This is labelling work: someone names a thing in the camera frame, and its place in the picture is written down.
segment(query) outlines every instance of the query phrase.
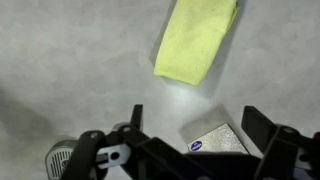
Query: gray floor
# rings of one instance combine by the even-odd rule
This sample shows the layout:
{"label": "gray floor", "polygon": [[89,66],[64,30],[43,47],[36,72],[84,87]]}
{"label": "gray floor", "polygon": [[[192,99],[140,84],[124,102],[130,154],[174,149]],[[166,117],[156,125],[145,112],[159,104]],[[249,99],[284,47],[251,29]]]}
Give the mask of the gray floor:
{"label": "gray floor", "polygon": [[[153,76],[172,0],[0,1],[1,179],[46,179],[67,136],[144,104],[145,133],[181,152],[245,105],[311,136],[320,129],[320,1],[247,0],[199,87]],[[128,179],[120,169],[107,179]]]}

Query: blue logo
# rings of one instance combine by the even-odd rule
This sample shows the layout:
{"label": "blue logo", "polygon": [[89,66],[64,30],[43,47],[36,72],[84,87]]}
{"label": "blue logo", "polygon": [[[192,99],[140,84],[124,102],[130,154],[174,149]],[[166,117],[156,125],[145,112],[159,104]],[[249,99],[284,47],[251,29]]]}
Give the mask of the blue logo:
{"label": "blue logo", "polygon": [[202,146],[201,141],[196,141],[191,145],[191,151],[198,151]]}

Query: microfiber cloth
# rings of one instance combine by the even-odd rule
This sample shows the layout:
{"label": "microfiber cloth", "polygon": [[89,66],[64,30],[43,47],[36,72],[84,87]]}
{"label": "microfiber cloth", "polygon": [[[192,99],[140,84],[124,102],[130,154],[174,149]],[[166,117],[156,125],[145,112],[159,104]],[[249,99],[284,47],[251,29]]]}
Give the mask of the microfiber cloth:
{"label": "microfiber cloth", "polygon": [[198,85],[238,11],[236,0],[177,0],[154,74]]}

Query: speckled floor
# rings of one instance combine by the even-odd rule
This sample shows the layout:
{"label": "speckled floor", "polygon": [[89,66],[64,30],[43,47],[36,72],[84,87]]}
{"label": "speckled floor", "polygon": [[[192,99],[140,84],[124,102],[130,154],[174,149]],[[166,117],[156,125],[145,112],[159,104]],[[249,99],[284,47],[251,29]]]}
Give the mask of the speckled floor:
{"label": "speckled floor", "polygon": [[[181,152],[245,105],[311,136],[320,129],[320,1],[240,0],[199,87],[153,76],[175,1],[0,0],[0,174],[46,179],[44,157],[67,136],[127,121]],[[128,179],[120,168],[107,179]]]}

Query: yellow cloth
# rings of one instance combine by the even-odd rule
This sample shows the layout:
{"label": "yellow cloth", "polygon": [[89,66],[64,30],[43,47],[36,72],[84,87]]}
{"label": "yellow cloth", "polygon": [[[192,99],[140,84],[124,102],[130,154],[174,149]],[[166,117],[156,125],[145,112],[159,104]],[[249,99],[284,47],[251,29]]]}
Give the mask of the yellow cloth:
{"label": "yellow cloth", "polygon": [[161,42],[154,74],[198,85],[237,10],[236,0],[178,0]]}

